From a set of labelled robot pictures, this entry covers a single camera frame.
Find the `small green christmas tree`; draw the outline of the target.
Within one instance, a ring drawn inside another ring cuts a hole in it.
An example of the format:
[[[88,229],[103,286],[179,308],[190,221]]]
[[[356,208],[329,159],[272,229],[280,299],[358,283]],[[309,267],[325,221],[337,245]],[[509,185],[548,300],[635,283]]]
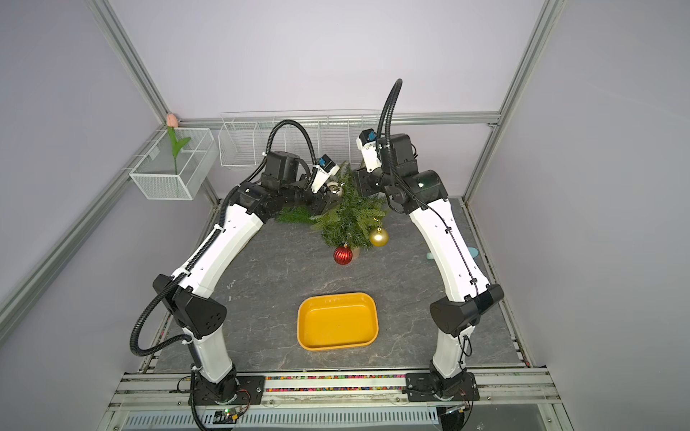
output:
[[[321,217],[311,217],[305,207],[284,208],[276,221],[283,224],[309,224],[321,234],[326,245],[336,249],[348,244],[354,253],[354,260],[357,251],[375,247],[369,241],[369,234],[377,227],[384,228],[384,218],[387,215],[384,199],[377,196],[361,197],[348,163],[341,165],[341,170],[331,181],[344,186],[340,203],[333,209]]]

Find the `gold ball ornament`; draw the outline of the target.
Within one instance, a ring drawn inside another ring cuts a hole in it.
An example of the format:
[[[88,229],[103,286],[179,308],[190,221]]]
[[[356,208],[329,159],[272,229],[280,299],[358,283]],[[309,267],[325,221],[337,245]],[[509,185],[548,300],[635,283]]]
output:
[[[369,241],[375,247],[384,247],[389,242],[389,233],[386,229],[377,227],[370,232]]]

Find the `red ball ornament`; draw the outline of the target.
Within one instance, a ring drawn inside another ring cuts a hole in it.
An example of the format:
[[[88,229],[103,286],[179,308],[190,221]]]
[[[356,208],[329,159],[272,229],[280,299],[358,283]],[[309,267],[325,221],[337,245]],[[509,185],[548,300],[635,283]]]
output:
[[[333,253],[333,259],[338,265],[349,265],[354,258],[354,253],[348,244],[338,246]]]

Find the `silver ball ornament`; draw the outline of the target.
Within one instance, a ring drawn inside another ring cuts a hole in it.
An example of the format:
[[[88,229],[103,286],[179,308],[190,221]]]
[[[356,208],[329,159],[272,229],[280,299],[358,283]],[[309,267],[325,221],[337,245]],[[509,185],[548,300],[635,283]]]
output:
[[[337,181],[329,181],[326,184],[326,186],[332,194],[336,195],[339,198],[342,197],[344,186],[341,183],[339,183]]]

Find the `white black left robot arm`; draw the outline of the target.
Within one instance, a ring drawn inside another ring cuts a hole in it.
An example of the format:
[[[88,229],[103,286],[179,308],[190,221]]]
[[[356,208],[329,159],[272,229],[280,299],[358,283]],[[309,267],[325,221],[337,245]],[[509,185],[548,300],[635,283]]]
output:
[[[312,217],[332,209],[339,197],[327,182],[339,167],[328,156],[318,157],[305,127],[281,120],[271,130],[259,166],[222,200],[212,231],[170,276],[156,277],[156,296],[138,317],[129,337],[130,351],[147,357],[176,342],[192,355],[192,384],[201,384],[217,404],[234,402],[240,392],[236,367],[227,352],[223,325],[227,310],[213,299],[221,276],[265,223],[284,208],[305,208]],[[183,332],[144,348],[142,329],[158,305]]]

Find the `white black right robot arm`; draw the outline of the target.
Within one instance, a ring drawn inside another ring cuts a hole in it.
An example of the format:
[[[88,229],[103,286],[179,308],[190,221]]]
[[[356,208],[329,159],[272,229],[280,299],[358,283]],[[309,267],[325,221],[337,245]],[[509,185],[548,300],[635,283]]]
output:
[[[440,176],[433,170],[420,171],[411,138],[392,131],[402,86],[403,81],[397,79],[377,127],[360,133],[358,148],[364,165],[354,173],[354,182],[362,196],[382,194],[389,208],[408,215],[429,247],[445,288],[444,296],[429,307],[438,328],[429,372],[410,379],[406,393],[411,400],[471,403],[479,398],[475,377],[465,364],[474,353],[471,337],[504,292],[471,256]]]

